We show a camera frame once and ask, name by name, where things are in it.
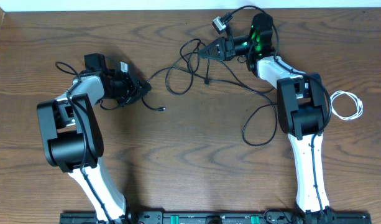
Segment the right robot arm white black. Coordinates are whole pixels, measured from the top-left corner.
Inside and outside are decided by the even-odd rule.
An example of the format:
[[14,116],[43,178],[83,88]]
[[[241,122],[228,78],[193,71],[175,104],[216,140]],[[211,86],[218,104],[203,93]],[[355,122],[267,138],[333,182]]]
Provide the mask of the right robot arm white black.
[[277,119],[293,149],[297,178],[296,206],[304,223],[327,223],[329,201],[324,192],[321,148],[323,131],[331,118],[327,90],[317,73],[294,69],[278,56],[272,45],[277,36],[273,17],[256,14],[247,35],[234,37],[232,13],[216,17],[213,27],[226,33],[200,51],[202,58],[230,61],[244,56],[247,68],[277,91]]

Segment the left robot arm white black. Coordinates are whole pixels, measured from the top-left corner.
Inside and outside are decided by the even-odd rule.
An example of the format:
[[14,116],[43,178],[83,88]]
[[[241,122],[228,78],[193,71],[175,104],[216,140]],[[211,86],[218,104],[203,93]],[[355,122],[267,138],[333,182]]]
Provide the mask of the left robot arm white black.
[[42,145],[47,162],[59,167],[83,189],[93,212],[63,212],[60,223],[138,223],[136,213],[118,191],[103,161],[104,143],[94,106],[115,100],[122,108],[142,99],[150,84],[125,62],[106,65],[99,53],[84,56],[85,69],[60,96],[37,105]]

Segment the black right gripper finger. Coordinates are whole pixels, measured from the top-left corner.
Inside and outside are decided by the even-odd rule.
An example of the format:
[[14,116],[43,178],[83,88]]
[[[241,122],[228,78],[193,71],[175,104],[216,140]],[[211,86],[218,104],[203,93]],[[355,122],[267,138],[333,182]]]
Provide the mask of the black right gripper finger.
[[199,51],[199,56],[201,58],[211,59],[211,60],[225,60],[225,51],[226,49],[224,47],[205,47]]
[[212,41],[203,49],[206,52],[224,52],[226,50],[226,38],[220,37]]

